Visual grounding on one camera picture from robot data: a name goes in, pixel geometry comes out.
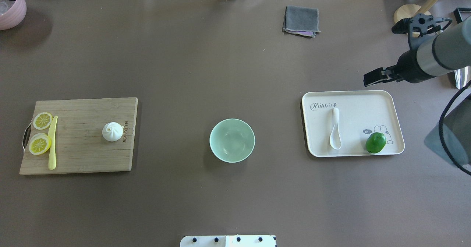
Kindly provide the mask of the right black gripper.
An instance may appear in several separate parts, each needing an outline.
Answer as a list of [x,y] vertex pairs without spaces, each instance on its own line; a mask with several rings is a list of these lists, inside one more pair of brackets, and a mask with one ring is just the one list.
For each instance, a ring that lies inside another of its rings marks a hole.
[[365,87],[393,81],[419,83],[428,79],[429,74],[426,74],[418,64],[417,50],[409,50],[399,57],[396,64],[396,73],[394,67],[380,67],[363,75]]

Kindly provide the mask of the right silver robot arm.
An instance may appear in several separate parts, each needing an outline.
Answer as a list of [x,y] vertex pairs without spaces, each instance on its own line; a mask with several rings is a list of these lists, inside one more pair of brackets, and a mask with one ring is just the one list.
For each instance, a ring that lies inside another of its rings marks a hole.
[[[364,86],[407,81],[419,83],[470,66],[470,20],[448,29],[451,18],[418,14],[392,26],[394,34],[407,34],[410,49],[397,63],[364,75]],[[454,101],[470,88],[467,82],[451,98],[437,126],[425,138],[426,146],[466,174],[470,174],[470,96],[454,109]]]

